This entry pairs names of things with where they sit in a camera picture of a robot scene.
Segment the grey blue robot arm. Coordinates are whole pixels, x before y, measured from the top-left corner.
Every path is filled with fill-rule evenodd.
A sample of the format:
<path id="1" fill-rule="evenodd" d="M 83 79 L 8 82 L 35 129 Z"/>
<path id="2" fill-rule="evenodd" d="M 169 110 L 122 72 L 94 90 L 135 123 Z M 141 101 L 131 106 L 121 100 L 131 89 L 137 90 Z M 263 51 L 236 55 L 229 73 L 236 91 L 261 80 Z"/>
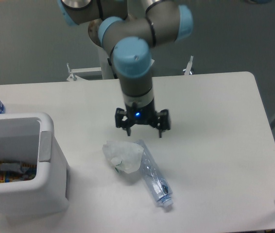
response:
<path id="1" fill-rule="evenodd" d="M 68 25 L 101 20 L 99 45 L 120 81 L 125 104 L 124 109 L 116 109 L 116 127 L 130 133 L 134 125 L 149 125 L 162 133 L 171 128 L 171 118 L 167 109 L 155 110 L 151 48 L 188 37 L 193 15 L 186 5 L 172 0 L 146 0 L 143 4 L 145 16 L 129 20 L 125 0 L 58 2 Z"/>

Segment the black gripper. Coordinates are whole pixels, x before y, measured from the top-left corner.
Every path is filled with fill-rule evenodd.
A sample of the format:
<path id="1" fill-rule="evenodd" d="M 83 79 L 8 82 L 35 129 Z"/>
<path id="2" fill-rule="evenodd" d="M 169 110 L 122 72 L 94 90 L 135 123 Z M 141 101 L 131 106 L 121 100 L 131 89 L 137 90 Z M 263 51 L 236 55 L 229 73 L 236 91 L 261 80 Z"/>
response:
<path id="1" fill-rule="evenodd" d="M 157 128 L 160 138 L 165 131 L 171 129 L 169 110 L 164 109 L 157 113 L 154 99 L 143 107 L 138 107 L 136 104 L 129 106 L 127 103 L 125 107 L 126 111 L 121 108 L 116 109 L 115 124 L 117 128 L 126 131 L 128 136 L 131 135 L 131 127 L 135 124 Z"/>

